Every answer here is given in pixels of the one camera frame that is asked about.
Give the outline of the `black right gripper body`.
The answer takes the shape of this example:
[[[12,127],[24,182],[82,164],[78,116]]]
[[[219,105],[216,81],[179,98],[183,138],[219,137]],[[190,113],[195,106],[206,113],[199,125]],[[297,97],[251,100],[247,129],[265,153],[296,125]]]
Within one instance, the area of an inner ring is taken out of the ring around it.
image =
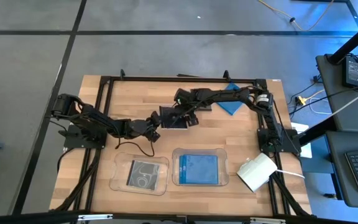
[[[174,96],[174,101],[177,105],[174,107],[179,114],[191,114],[196,109],[196,104],[200,101],[198,99],[199,90],[191,89],[190,91],[179,88]]]

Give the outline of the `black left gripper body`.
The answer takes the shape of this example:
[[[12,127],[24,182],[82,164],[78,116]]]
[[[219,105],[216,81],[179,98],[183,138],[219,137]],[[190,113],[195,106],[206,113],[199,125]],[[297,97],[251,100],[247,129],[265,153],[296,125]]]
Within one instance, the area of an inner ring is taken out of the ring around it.
[[[160,137],[157,130],[153,127],[153,122],[161,120],[156,111],[153,111],[146,120],[136,119],[128,122],[126,126],[126,139],[134,139],[143,136],[147,139],[158,139]]]

